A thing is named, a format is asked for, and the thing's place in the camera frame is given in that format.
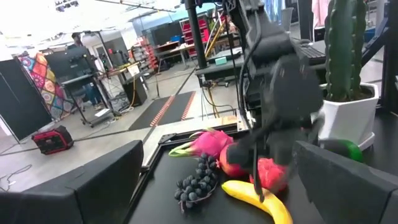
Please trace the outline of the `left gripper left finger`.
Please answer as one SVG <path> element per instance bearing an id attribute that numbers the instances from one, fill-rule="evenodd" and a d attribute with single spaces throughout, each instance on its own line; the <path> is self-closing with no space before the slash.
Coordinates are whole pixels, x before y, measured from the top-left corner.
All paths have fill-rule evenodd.
<path id="1" fill-rule="evenodd" d="M 143 158 L 135 140 L 25 191 L 0 193 L 0 224 L 122 224 Z"/>

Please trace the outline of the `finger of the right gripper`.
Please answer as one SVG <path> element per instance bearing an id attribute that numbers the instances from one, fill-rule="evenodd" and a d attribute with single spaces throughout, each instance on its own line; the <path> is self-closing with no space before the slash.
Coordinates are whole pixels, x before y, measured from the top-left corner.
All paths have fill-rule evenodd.
<path id="1" fill-rule="evenodd" d="M 259 176 L 259 170 L 258 170 L 258 159 L 259 156 L 263 153 L 264 151 L 264 143 L 259 142 L 256 143 L 256 146 L 253 151 L 253 179 L 254 179 L 254 190 L 259 196 L 259 201 L 263 202 L 264 201 L 264 194 L 262 191 L 262 185 L 261 185 L 261 178 Z"/>
<path id="2" fill-rule="evenodd" d="M 228 163 L 240 168 L 254 168 L 260 158 L 271 158 L 271 147 L 267 140 L 273 130 L 273 125 L 249 130 L 237 143 L 228 148 Z"/>

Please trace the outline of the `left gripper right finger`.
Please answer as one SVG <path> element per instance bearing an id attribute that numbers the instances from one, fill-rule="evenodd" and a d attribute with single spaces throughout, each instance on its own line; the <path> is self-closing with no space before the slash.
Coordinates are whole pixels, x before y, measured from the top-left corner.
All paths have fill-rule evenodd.
<path id="1" fill-rule="evenodd" d="M 398 224 L 398 176 L 303 141 L 294 162 L 326 224 Z"/>

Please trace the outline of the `red bumpy round fruit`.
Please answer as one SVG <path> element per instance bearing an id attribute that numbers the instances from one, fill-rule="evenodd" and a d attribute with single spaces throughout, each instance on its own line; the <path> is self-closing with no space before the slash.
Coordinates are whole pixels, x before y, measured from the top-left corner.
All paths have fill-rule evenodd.
<path id="1" fill-rule="evenodd" d="M 285 174 L 285 167 L 276 164 L 273 159 L 260 157 L 257 160 L 257 173 L 259 174 L 261 187 L 271 191 L 273 194 L 283 191 L 287 186 L 286 182 L 283 182 L 278 187 L 275 186 Z"/>

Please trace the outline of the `yellow banana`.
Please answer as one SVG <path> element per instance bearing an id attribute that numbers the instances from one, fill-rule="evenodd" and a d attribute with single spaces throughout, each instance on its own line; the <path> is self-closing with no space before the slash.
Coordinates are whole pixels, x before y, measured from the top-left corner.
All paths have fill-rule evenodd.
<path id="1" fill-rule="evenodd" d="M 254 185 L 240 180 L 228 180 L 221 188 L 231 197 L 251 204 L 268 213 L 275 224 L 293 224 L 293 219 L 285 205 L 267 189 L 262 189 L 265 199 L 260 202 Z"/>

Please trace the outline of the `red apple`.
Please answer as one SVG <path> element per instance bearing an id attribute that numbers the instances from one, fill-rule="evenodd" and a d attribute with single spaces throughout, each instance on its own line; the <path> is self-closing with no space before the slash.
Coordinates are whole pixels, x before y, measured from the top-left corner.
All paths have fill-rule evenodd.
<path id="1" fill-rule="evenodd" d="M 245 170 L 240 168 L 237 164 L 230 164 L 227 161 L 227 152 L 234 146 L 235 143 L 225 146 L 221 152 L 218 159 L 218 167 L 229 177 L 241 177 L 247 174 Z"/>

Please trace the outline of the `pink dragon fruit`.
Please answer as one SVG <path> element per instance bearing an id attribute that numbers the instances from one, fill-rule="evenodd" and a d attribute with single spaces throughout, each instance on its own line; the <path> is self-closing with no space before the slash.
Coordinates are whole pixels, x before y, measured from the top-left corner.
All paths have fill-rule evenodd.
<path id="1" fill-rule="evenodd" d="M 193 133 L 190 138 L 197 136 L 194 141 L 174 147 L 170 152 L 171 157 L 200 157 L 202 154 L 219 158 L 222 149 L 232 143 L 234 139 L 224 131 L 207 128 L 204 131 Z"/>

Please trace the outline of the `dark grape bunch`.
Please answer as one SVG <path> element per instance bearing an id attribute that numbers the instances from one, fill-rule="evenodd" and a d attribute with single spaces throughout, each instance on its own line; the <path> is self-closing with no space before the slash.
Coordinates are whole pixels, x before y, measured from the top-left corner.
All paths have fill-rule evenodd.
<path id="1" fill-rule="evenodd" d="M 198 158 L 196 175 L 189 175 L 185 179 L 177 181 L 174 199 L 178 202 L 182 213 L 213 194 L 219 184 L 217 162 L 215 156 L 203 153 Z"/>

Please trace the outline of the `green avocado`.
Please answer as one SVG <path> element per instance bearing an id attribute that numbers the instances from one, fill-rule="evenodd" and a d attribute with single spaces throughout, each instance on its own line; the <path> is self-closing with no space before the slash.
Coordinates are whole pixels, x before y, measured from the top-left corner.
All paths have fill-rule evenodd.
<path id="1" fill-rule="evenodd" d="M 353 142 L 345 139 L 324 139 L 318 142 L 319 146 L 328 151 L 347 157 L 357 162 L 363 162 L 363 153 Z"/>

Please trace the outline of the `black keyboard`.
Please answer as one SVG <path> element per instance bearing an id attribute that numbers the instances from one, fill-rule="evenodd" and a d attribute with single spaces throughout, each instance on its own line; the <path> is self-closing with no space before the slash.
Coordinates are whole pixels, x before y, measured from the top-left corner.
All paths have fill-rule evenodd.
<path id="1" fill-rule="evenodd" d="M 309 44 L 300 45 L 301 52 L 307 56 L 309 59 L 325 59 L 325 54 L 320 52 L 319 50 L 313 48 Z"/>

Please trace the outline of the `red and black case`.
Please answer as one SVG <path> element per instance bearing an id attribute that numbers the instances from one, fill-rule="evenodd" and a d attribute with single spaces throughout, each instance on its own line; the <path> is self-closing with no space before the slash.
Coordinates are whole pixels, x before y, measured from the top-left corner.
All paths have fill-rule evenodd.
<path id="1" fill-rule="evenodd" d="M 31 139 L 35 142 L 40 152 L 45 155 L 66 151 L 74 145 L 71 134 L 64 126 L 35 134 Z"/>

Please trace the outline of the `green cactus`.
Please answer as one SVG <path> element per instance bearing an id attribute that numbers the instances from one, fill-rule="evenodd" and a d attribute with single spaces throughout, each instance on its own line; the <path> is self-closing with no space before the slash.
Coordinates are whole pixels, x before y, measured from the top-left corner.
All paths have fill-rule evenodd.
<path id="1" fill-rule="evenodd" d="M 364 0 L 330 0 L 325 19 L 328 101 L 349 102 L 364 98 L 360 73 L 365 29 Z"/>

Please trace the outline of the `black orange-striped floor mat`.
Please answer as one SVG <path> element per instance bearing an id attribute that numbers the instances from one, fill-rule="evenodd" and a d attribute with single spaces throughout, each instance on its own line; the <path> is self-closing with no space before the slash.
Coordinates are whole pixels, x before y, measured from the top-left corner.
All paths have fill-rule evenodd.
<path id="1" fill-rule="evenodd" d="M 175 95 L 170 106 L 165 110 L 164 114 L 155 125 L 160 126 L 184 120 L 191 107 L 195 94 L 195 91 L 190 91 Z"/>
<path id="2" fill-rule="evenodd" d="M 175 96 L 159 98 L 153 101 L 150 106 L 133 122 L 129 127 L 129 131 L 144 129 L 156 126 L 165 112 L 172 104 Z"/>

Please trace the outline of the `person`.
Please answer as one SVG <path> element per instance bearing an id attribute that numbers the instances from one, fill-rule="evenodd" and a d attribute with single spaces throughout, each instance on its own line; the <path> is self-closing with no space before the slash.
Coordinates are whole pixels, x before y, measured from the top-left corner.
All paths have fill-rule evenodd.
<path id="1" fill-rule="evenodd" d="M 80 33 L 74 32 L 72 34 L 72 39 L 74 41 L 74 44 L 71 44 L 67 46 L 67 50 L 74 49 L 76 47 L 83 47 L 83 43 L 81 41 Z M 87 84 L 85 86 L 86 90 L 86 95 L 88 96 L 89 100 L 91 101 L 91 104 L 93 105 L 94 109 L 96 111 L 103 109 L 103 103 L 101 101 L 101 94 L 99 90 L 90 84 Z"/>

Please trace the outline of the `black divider panel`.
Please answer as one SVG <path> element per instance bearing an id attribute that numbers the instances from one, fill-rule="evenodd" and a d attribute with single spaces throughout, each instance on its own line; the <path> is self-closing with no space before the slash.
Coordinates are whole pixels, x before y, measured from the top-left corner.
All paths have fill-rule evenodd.
<path id="1" fill-rule="evenodd" d="M 18 140 L 52 122 L 32 79 L 15 59 L 0 61 L 0 116 Z"/>

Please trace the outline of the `colourful patterned panel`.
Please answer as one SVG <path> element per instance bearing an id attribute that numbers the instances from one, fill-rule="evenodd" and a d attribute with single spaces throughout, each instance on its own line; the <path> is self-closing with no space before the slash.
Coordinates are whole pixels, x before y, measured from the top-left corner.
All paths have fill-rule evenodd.
<path id="1" fill-rule="evenodd" d="M 55 74 L 42 53 L 19 57 L 19 61 L 27 70 L 30 78 L 38 89 L 51 117 L 61 120 L 69 116 L 74 107 L 68 100 L 61 86 L 56 82 Z"/>

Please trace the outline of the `black floor cabinet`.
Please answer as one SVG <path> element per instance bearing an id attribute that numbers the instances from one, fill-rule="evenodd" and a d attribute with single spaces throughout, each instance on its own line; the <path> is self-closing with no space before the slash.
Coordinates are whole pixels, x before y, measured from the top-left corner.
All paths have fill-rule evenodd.
<path id="1" fill-rule="evenodd" d="M 130 106 L 140 106 L 146 101 L 146 90 L 144 88 L 143 81 L 140 78 L 132 77 L 126 80 L 122 84 L 122 87 L 130 102 Z"/>

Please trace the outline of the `wooden work table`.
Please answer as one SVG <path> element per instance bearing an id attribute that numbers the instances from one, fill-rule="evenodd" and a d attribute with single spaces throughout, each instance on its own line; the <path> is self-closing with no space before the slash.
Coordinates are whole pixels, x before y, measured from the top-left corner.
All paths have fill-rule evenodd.
<path id="1" fill-rule="evenodd" d="M 167 49 L 167 50 L 162 50 L 162 48 L 169 46 L 169 45 L 173 45 L 173 44 L 178 44 L 176 47 L 174 47 L 173 49 Z M 170 42 L 169 44 L 164 44 L 164 45 L 160 45 L 157 46 L 155 48 L 155 56 L 158 59 L 158 73 L 160 72 L 160 68 L 162 66 L 162 62 L 164 62 L 167 58 L 172 58 L 175 57 L 176 55 L 179 55 L 182 59 L 182 63 L 185 66 L 185 70 L 189 68 L 189 65 L 187 65 L 187 62 L 185 60 L 185 52 L 194 48 L 195 45 L 194 44 L 182 44 L 180 45 L 180 42 Z"/>

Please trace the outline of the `black screen cart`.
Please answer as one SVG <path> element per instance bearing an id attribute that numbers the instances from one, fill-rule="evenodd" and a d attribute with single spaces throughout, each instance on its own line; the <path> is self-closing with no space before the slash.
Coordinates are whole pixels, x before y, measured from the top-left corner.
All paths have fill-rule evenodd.
<path id="1" fill-rule="evenodd" d="M 72 99 L 73 106 L 81 114 L 82 124 L 94 127 L 110 116 L 114 118 L 121 116 L 121 113 L 113 108 L 108 92 L 100 79 L 100 71 L 96 68 L 93 57 L 86 47 L 75 47 L 48 54 L 45 59 L 55 74 L 56 82 Z M 78 102 L 78 97 L 82 96 L 78 92 L 82 92 L 86 85 L 91 85 L 99 91 L 101 102 L 104 104 L 104 109 L 89 118 L 84 114 L 83 105 Z"/>

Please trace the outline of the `black frame post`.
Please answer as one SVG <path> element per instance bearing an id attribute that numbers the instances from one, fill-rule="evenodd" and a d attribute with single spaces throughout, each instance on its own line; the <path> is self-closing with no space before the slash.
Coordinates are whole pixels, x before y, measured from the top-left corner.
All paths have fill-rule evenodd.
<path id="1" fill-rule="evenodd" d="M 193 41 L 195 44 L 195 50 L 197 52 L 198 66 L 199 69 L 203 69 L 206 68 L 207 63 L 198 25 L 195 0 L 185 0 L 185 8 L 188 12 L 189 21 L 192 28 Z"/>

